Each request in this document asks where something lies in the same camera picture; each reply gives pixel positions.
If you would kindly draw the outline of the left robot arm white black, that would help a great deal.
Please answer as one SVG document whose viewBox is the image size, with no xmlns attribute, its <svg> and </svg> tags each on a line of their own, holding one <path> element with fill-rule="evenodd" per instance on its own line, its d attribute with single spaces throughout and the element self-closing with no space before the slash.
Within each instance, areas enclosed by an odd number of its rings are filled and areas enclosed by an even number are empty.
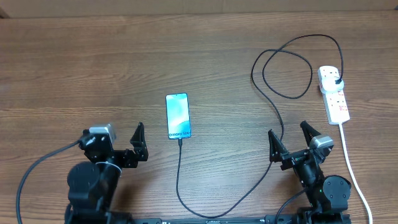
<svg viewBox="0 0 398 224">
<path fill-rule="evenodd" d="M 144 124 L 138 123 L 130 139 L 132 149 L 113 148 L 116 133 L 111 124 L 83 131 L 78 146 L 88 158 L 68 173 L 65 223 L 134 223 L 130 213 L 111 211 L 111 202 L 123 169 L 136 168 L 148 160 Z"/>
</svg>

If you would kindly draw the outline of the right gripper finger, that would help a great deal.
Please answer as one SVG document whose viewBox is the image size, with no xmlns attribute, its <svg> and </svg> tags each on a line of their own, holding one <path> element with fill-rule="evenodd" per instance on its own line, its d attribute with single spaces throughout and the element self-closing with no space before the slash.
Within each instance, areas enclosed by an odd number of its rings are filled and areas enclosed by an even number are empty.
<svg viewBox="0 0 398 224">
<path fill-rule="evenodd" d="M 300 123 L 300 127 L 302 128 L 307 146 L 310 145 L 310 142 L 314 137 L 321 135 L 320 132 L 311 127 L 306 121 L 302 121 Z"/>
<path fill-rule="evenodd" d="M 284 156 L 289 154 L 288 150 L 282 144 L 282 141 L 276 136 L 273 130 L 268 131 L 270 153 L 269 160 L 271 162 L 281 162 Z"/>
</svg>

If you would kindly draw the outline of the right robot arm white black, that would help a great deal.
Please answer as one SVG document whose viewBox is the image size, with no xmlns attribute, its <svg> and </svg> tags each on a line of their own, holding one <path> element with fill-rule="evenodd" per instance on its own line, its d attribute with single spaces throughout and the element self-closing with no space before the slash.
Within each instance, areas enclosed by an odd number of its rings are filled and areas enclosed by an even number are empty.
<svg viewBox="0 0 398 224">
<path fill-rule="evenodd" d="M 348 209 L 351 183 L 340 175 L 325 176 L 320 164 L 333 149 L 334 142 L 306 121 L 300 123 L 307 148 L 290 153 L 273 130 L 268 131 L 270 162 L 280 162 L 282 170 L 293 169 L 303 189 L 286 201 L 275 215 L 264 217 L 266 223 L 349 224 Z M 283 209 L 297 197 L 305 194 L 310 205 L 300 207 L 292 215 L 282 215 Z"/>
</svg>

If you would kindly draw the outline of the Samsung Galaxy smartphone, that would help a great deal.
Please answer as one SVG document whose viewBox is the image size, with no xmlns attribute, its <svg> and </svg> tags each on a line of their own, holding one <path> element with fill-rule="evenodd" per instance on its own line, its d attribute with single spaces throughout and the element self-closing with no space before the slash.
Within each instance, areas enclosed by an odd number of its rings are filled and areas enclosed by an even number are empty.
<svg viewBox="0 0 398 224">
<path fill-rule="evenodd" d="M 183 139 L 192 136 L 188 95 L 175 93 L 165 97 L 167 129 L 169 139 Z"/>
</svg>

